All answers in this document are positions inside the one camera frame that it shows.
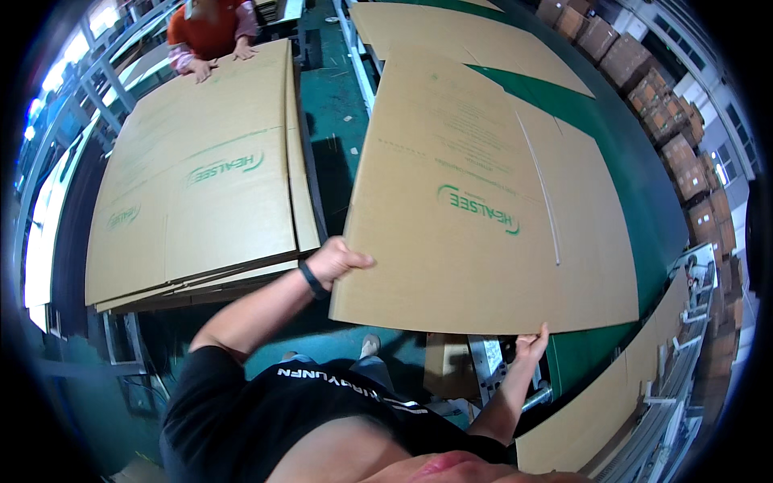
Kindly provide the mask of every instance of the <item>man's lips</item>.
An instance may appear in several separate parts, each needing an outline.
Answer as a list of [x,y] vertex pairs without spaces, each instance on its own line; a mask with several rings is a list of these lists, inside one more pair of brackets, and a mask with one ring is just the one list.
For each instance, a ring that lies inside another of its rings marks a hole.
[[467,451],[450,451],[448,453],[439,454],[436,457],[430,459],[424,464],[419,471],[413,474],[408,481],[417,481],[418,479],[428,476],[430,474],[440,473],[446,471],[449,468],[453,468],[457,464],[466,463],[468,461],[474,461],[479,463],[485,463],[481,458],[475,456]]

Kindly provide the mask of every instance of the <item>hand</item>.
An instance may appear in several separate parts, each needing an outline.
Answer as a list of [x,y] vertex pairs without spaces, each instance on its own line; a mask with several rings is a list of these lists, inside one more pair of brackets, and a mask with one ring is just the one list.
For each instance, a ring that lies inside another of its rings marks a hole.
[[549,335],[546,323],[542,324],[538,335],[519,335],[516,339],[516,360],[537,364],[545,353]]
[[196,75],[196,83],[202,83],[207,80],[212,75],[212,69],[215,67],[217,67],[217,59],[192,59],[188,63],[188,68]]
[[333,281],[353,268],[371,268],[373,257],[351,251],[341,236],[332,236],[306,260],[306,266],[327,291]]
[[250,47],[250,39],[246,36],[241,36],[237,39],[237,46],[233,50],[233,59],[252,59],[257,52],[257,47]]

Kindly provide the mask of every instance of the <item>pink sleeve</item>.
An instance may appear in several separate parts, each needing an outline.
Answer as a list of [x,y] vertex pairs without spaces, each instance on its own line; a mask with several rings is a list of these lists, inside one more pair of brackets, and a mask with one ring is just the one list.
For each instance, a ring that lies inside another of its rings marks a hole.
[[191,52],[188,44],[179,43],[174,46],[169,46],[169,64],[178,73],[188,72],[188,64],[195,58],[196,56]]
[[237,24],[237,32],[233,36],[235,39],[241,36],[255,37],[257,35],[257,19],[252,2],[242,2],[237,7],[237,18],[239,23]]

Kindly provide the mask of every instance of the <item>black t-shirt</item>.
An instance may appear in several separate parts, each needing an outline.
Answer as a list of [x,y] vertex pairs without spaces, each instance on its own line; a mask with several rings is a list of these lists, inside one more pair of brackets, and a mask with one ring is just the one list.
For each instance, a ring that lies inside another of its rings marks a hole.
[[471,436],[443,417],[349,370],[298,361],[251,381],[224,350],[191,353],[164,416],[161,452],[172,481],[263,481],[290,448],[331,420],[380,424],[410,454],[464,450],[505,463],[498,441]]

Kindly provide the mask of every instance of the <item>orange shirt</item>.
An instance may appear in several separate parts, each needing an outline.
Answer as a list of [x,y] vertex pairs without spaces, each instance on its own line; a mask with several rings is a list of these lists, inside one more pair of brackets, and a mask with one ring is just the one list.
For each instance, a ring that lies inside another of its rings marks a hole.
[[237,9],[244,0],[218,0],[217,23],[207,19],[186,19],[185,6],[180,7],[169,20],[166,37],[170,46],[185,43],[196,57],[217,59],[233,52],[239,19]]

